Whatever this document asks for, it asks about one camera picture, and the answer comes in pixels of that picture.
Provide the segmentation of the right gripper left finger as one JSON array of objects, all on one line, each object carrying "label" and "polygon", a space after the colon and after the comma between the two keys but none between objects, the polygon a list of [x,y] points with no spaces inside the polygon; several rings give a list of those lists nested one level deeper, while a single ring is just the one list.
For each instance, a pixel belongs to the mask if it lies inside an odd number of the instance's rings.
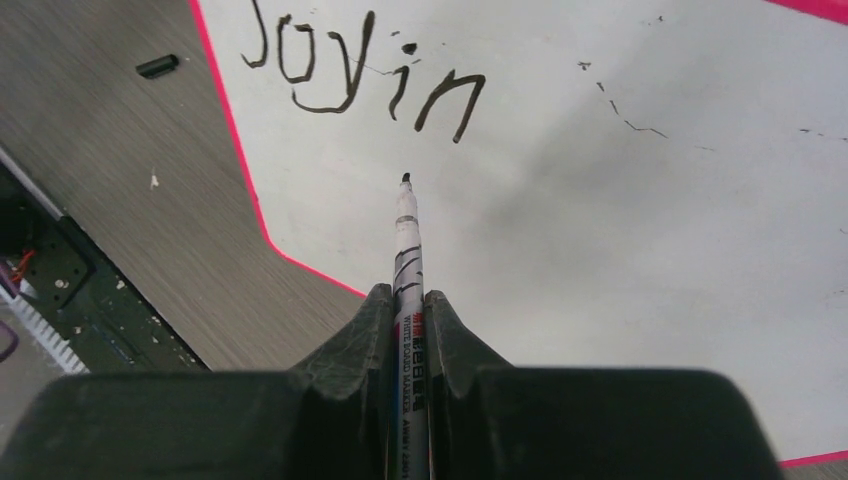
[{"label": "right gripper left finger", "polygon": [[67,376],[31,403],[5,479],[380,479],[392,294],[285,371]]}]

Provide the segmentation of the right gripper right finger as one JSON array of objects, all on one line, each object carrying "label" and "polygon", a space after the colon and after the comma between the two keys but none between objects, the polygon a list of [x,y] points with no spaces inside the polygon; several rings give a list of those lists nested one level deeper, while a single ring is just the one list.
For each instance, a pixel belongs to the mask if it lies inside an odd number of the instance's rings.
[{"label": "right gripper right finger", "polygon": [[747,399],[698,369],[517,367],[428,293],[439,479],[778,479]]}]

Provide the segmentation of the whiteboard marker pen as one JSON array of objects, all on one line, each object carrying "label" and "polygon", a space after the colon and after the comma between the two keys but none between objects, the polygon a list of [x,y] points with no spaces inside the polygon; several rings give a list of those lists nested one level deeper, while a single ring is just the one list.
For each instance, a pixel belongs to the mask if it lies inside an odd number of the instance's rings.
[{"label": "whiteboard marker pen", "polygon": [[411,174],[402,175],[396,205],[392,286],[393,398],[388,479],[428,479],[427,354],[423,318],[422,243]]}]

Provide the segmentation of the pink framed whiteboard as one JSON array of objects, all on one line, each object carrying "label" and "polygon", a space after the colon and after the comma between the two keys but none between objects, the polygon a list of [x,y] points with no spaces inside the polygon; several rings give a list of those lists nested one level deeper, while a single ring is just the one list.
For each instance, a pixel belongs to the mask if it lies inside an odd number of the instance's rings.
[{"label": "pink framed whiteboard", "polygon": [[273,250],[524,365],[700,367],[847,451],[843,1],[195,1]]}]

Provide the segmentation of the black marker cap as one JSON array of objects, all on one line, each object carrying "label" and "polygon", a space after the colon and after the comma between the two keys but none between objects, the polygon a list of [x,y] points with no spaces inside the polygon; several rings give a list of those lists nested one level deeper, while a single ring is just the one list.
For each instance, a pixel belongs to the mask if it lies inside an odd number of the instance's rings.
[{"label": "black marker cap", "polygon": [[179,58],[174,54],[149,60],[135,67],[136,73],[144,79],[152,80],[173,72],[179,66]]}]

